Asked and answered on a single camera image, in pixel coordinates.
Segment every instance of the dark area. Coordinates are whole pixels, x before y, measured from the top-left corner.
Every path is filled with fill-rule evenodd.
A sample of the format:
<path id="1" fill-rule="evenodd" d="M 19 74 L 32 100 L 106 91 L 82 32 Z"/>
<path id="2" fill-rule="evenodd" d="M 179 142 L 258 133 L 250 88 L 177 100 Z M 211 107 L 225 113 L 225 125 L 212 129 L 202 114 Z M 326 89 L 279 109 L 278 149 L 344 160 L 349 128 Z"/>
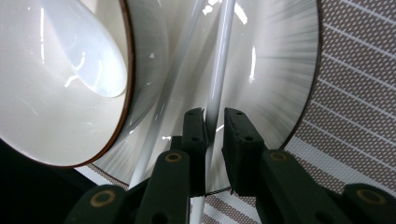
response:
<path id="1" fill-rule="evenodd" d="M 0 223 L 63 223 L 93 187 L 74 169 L 31 161 L 0 140 Z"/>

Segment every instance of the white stick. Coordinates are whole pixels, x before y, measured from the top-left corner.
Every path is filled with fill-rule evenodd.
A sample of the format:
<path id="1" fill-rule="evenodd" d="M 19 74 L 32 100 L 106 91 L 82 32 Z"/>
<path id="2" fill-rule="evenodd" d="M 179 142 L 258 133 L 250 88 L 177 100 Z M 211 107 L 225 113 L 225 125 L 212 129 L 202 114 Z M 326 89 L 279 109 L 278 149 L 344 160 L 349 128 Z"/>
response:
<path id="1" fill-rule="evenodd" d="M 205 125 L 209 138 L 209 148 L 206 152 L 206 182 L 208 181 L 210 165 L 212 163 L 213 144 L 218 125 L 221 93 L 224 82 L 225 67 L 227 62 L 228 46 L 230 44 L 231 27 L 233 25 L 233 8 L 235 0 L 224 0 L 219 17 L 218 37 L 216 41 L 215 61 L 212 70 L 210 92 L 207 100 Z M 204 212 L 205 197 L 193 201 L 190 224 L 201 224 Z"/>
<path id="2" fill-rule="evenodd" d="M 189 16 L 189 21 L 186 23 L 186 26 L 183 29 L 183 33 L 180 37 L 180 41 L 177 43 L 175 57 L 169 68 L 168 77 L 163 84 L 163 90 L 161 91 L 157 107 L 155 108 L 155 119 L 151 122 L 148 128 L 148 134 L 146 135 L 145 142 L 143 144 L 142 150 L 140 151 L 139 159 L 137 161 L 136 167 L 134 168 L 134 174 L 132 175 L 132 180 L 129 185 L 130 189 L 142 182 L 148 168 L 149 159 L 151 158 L 152 151 L 158 139 L 169 98 L 172 94 L 172 90 L 175 86 L 177 78 L 180 75 L 182 64 L 191 45 L 192 36 L 194 34 L 199 16 L 204 7 L 204 3 L 205 0 L 195 1 Z"/>

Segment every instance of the white rod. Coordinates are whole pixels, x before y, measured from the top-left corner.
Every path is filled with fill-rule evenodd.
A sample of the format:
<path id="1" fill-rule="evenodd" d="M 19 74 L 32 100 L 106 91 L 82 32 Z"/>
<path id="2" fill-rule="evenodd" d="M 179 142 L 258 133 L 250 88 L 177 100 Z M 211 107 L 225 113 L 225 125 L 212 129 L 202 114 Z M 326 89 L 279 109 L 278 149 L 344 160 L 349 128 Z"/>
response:
<path id="1" fill-rule="evenodd" d="M 233 25 L 233 8 L 235 0 L 223 0 L 219 17 L 218 37 L 216 41 L 215 61 L 212 70 L 210 92 L 207 100 L 205 125 L 209 138 L 209 148 L 206 152 L 206 183 L 209 180 L 209 171 L 212 163 L 213 145 L 218 125 L 221 93 L 224 82 L 227 53 Z M 205 207 L 205 197 L 193 201 L 190 224 L 201 224 Z"/>
<path id="2" fill-rule="evenodd" d="M 147 171 L 149 159 L 151 158 L 152 151 L 160 133 L 163 116 L 165 114 L 166 107 L 168 106 L 169 98 L 172 94 L 177 78 L 180 75 L 186 54 L 190 48 L 192 36 L 204 7 L 204 3 L 205 0 L 195 1 L 194 6 L 191 9 L 189 20 L 186 23 L 183 33 L 180 36 L 180 40 L 177 43 L 175 56 L 169 68 L 168 76 L 163 84 L 163 89 L 161 91 L 160 98 L 158 99 L 157 107 L 155 108 L 154 120 L 150 123 L 148 134 L 146 135 L 145 142 L 142 150 L 140 151 L 139 159 L 136 167 L 134 168 L 134 174 L 132 175 L 131 183 L 129 185 L 130 189 L 142 182 Z"/>

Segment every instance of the white stripe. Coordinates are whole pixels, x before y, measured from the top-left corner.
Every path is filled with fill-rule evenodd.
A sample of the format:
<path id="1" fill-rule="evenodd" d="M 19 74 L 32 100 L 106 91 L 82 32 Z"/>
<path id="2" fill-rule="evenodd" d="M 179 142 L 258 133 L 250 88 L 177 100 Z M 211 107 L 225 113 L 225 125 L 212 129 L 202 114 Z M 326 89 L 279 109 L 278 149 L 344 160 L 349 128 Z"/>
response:
<path id="1" fill-rule="evenodd" d="M 323 108 L 323 109 L 329 111 L 330 113 L 334 114 L 335 116 L 337 116 L 337 117 L 339 117 L 339 118 L 341 118 L 341 119 L 346 120 L 348 123 L 351 123 L 351 124 L 353 124 L 353 125 L 359 127 L 360 129 L 363 129 L 363 130 L 366 131 L 367 133 L 370 133 L 370 134 L 374 135 L 375 137 L 378 137 L 378 138 L 384 140 L 385 142 L 387 142 L 387 143 L 393 145 L 394 147 L 396 147 L 396 143 L 394 143 L 394 142 L 392 142 L 392 141 L 389 141 L 387 138 L 385 138 L 385 137 L 379 135 L 378 133 L 374 133 L 374 132 L 368 130 L 367 128 L 365 128 L 365 127 L 359 125 L 359 123 L 357 123 L 357 122 L 355 122 L 355 121 L 353 121 L 353 120 L 351 120 L 351 119 L 347 119 L 346 117 L 344 117 L 344 116 L 338 114 L 337 112 L 331 110 L 330 108 L 326 107 L 325 105 L 321 105 L 320 103 L 318 103 L 318 102 L 316 102 L 316 101 L 314 101 L 314 100 L 311 101 L 311 102 L 312 102 L 312 104 L 317 105 L 317 106 L 319 106 L 319 107 L 321 107 L 321 108 Z"/>
<path id="2" fill-rule="evenodd" d="M 382 49 L 380 49 L 380 48 L 378 48 L 378 47 L 376 47 L 376 46 L 374 46 L 372 44 L 369 44 L 369 43 L 367 43 L 365 41 L 362 41 L 362 40 L 358 39 L 357 37 L 355 37 L 353 35 L 347 34 L 346 32 L 331 26 L 329 23 L 325 23 L 324 26 L 328 27 L 328 28 L 330 28 L 330 29 L 332 29 L 332 30 L 334 30 L 334 31 L 336 31 L 338 33 L 340 33 L 341 35 L 345 35 L 348 38 L 351 38 L 351 39 L 355 40 L 356 42 L 359 42 L 359 43 L 363 44 L 366 47 L 369 47 L 369 48 L 374 49 L 374 50 L 376 50 L 376 51 L 378 51 L 380 53 L 383 53 L 383 54 L 387 55 L 388 57 L 390 57 L 392 59 L 396 59 L 396 55 L 388 53 L 387 51 L 384 51 L 384 50 L 382 50 Z"/>
<path id="3" fill-rule="evenodd" d="M 89 178 L 93 183 L 97 185 L 114 185 L 88 166 L 80 166 L 75 168 L 75 170 L 80 172 L 82 175 L 85 175 L 87 178 Z"/>
<path id="4" fill-rule="evenodd" d="M 323 83 L 325 83 L 326 85 L 328 85 L 328 86 L 330 86 L 330 87 L 332 87 L 332 88 L 334 88 L 334 89 L 336 89 L 336 90 L 342 92 L 343 94 L 345 94 L 345 95 L 347 95 L 347 96 L 349 96 L 349 97 L 351 97 L 351 98 L 353 98 L 353 99 L 355 99 L 355 100 L 361 102 L 362 104 L 368 105 L 368 106 L 370 106 L 372 109 L 374 109 L 374 110 L 376 110 L 376 111 L 378 111 L 378 112 L 381 112 L 382 114 L 384 114 L 384 115 L 386 115 L 386 116 L 388 116 L 388 117 L 390 117 L 390 118 L 396 119 L 395 116 L 393 116 L 393 115 L 391 115 L 390 113 L 388 113 L 387 111 L 385 111 L 385 110 L 379 108 L 378 106 L 375 106 L 375 105 L 372 105 L 372 104 L 370 104 L 370 103 L 367 103 L 367 102 L 363 101 L 362 99 L 358 98 L 357 96 L 355 96 L 355 95 L 353 95 L 353 94 L 351 94 L 351 93 L 349 93 L 349 92 L 347 92 L 347 91 L 344 91 L 344 90 L 342 90 L 341 88 L 338 88 L 338 87 L 334 86 L 332 83 L 330 83 L 330 82 L 328 82 L 328 81 L 326 81 L 326 80 L 324 80 L 324 79 L 322 79 L 322 78 L 320 78 L 320 77 L 318 78 L 318 80 L 321 81 L 321 82 L 323 82 Z"/>
<path id="5" fill-rule="evenodd" d="M 250 217 L 254 221 L 261 223 L 259 214 L 257 213 L 257 210 L 255 207 L 251 206 L 248 203 L 245 203 L 243 200 L 240 198 L 231 195 L 229 191 L 225 191 L 222 193 L 215 194 L 215 197 L 218 198 L 219 200 L 227 203 L 234 209 L 238 210 L 240 213 L 244 214 L 247 217 Z"/>
<path id="6" fill-rule="evenodd" d="M 341 138 L 339 138 L 339 137 L 333 135 L 332 133 L 328 133 L 327 131 L 325 131 L 325 130 L 319 128 L 317 125 L 311 123 L 310 121 L 308 121 L 308 120 L 306 120 L 306 119 L 303 119 L 303 122 L 305 122 L 305 123 L 311 125 L 312 127 L 318 129 L 319 131 L 321 131 L 321 132 L 323 132 L 323 133 L 326 133 L 327 135 L 329 135 L 330 137 L 334 138 L 335 140 L 341 142 L 342 144 L 344 144 L 344 145 L 346 145 L 346 146 L 348 146 L 348 147 L 351 147 L 351 148 L 355 149 L 356 151 L 359 151 L 359 153 L 361 153 L 361 154 L 365 155 L 366 157 L 368 157 L 368 158 L 370 158 L 370 159 L 372 159 L 372 160 L 374 160 L 374 161 L 376 161 L 376 162 L 378 162 L 378 163 L 380 163 L 380 164 L 382 164 L 382 165 L 388 167 L 390 170 L 396 171 L 396 168 L 395 168 L 395 167 L 391 167 L 389 164 L 384 163 L 383 161 L 381 161 L 381 160 L 377 159 L 376 157 L 374 157 L 374 156 L 368 154 L 367 152 L 365 152 L 365 151 L 363 151 L 363 150 L 361 150 L 361 149 L 359 149 L 359 148 L 357 148 L 357 147 L 352 146 L 352 145 L 349 144 L 348 142 L 346 142 L 346 141 L 342 140 Z"/>
<path id="7" fill-rule="evenodd" d="M 215 219 L 219 223 L 238 224 L 235 220 L 221 213 L 218 209 L 211 206 L 209 203 L 205 203 L 204 213 L 207 214 L 209 217 Z"/>
<path id="8" fill-rule="evenodd" d="M 364 183 L 372 185 L 396 197 L 395 191 L 383 186 L 352 167 L 343 164 L 317 148 L 308 145 L 297 137 L 291 138 L 290 142 L 286 145 L 286 150 L 346 184 Z"/>
<path id="9" fill-rule="evenodd" d="M 378 82 L 378 83 L 381 83 L 382 85 L 384 85 L 384 86 L 386 86 L 386 87 L 392 89 L 393 91 L 396 91 L 396 88 L 395 88 L 394 86 L 388 84 L 388 83 L 385 82 L 385 81 L 382 81 L 381 79 L 379 79 L 379 78 L 377 78 L 377 77 L 373 77 L 373 76 L 371 76 L 371 75 L 369 75 L 369 74 L 367 74 L 367 73 L 365 73 L 365 72 L 363 72 L 363 71 L 361 71 L 361 70 L 359 70 L 359 69 L 357 69 L 357 68 L 355 68 L 355 67 L 353 67 L 353 66 L 351 66 L 351 65 L 349 65 L 349 64 L 347 64 L 347 63 L 344 63 L 344 62 L 342 62 L 342 61 L 340 61 L 340 60 L 334 58 L 334 57 L 333 57 L 332 55 L 330 55 L 330 54 L 323 53 L 323 55 L 326 56 L 326 57 L 328 57 L 328 58 L 330 58 L 330 59 L 332 59 L 333 61 L 335 61 L 335 62 L 337 62 L 337 63 L 340 63 L 341 65 L 343 65 L 343 66 L 345 66 L 345 67 L 347 67 L 347 68 L 353 70 L 354 72 L 357 72 L 357 73 L 359 73 L 359 74 L 361 74 L 361 75 L 363 75 L 363 76 L 365 76 L 365 77 L 368 77 L 368 78 L 370 78 L 370 79 L 372 79 L 372 80 L 374 80 L 374 81 L 376 81 L 376 82 Z"/>
<path id="10" fill-rule="evenodd" d="M 375 16 L 375 17 L 378 17 L 379 19 L 381 19 L 381 20 L 383 20 L 383 21 L 387 21 L 387 22 L 391 23 L 392 25 L 396 25 L 396 21 L 393 21 L 393 20 L 391 20 L 391 19 L 389 19 L 389 18 L 386 18 L 386 17 L 384 17 L 384 16 L 382 16 L 382 15 L 376 13 L 376 12 L 373 12 L 373 11 L 370 10 L 370 9 L 367 9 L 367 8 L 365 8 L 365 7 L 361 7 L 361 6 L 359 6 L 358 4 L 356 4 L 356 3 L 353 3 L 353 2 L 350 2 L 350 1 L 347 1 L 347 0 L 341 0 L 341 2 L 345 2 L 345 3 L 347 3 L 347 4 L 349 4 L 349 5 L 353 6 L 353 7 L 355 7 L 355 8 L 357 8 L 357 9 L 360 9 L 360 10 L 362 10 L 362 11 L 364 11 L 364 12 L 367 12 L 367 13 L 369 13 L 369 14 Z"/>

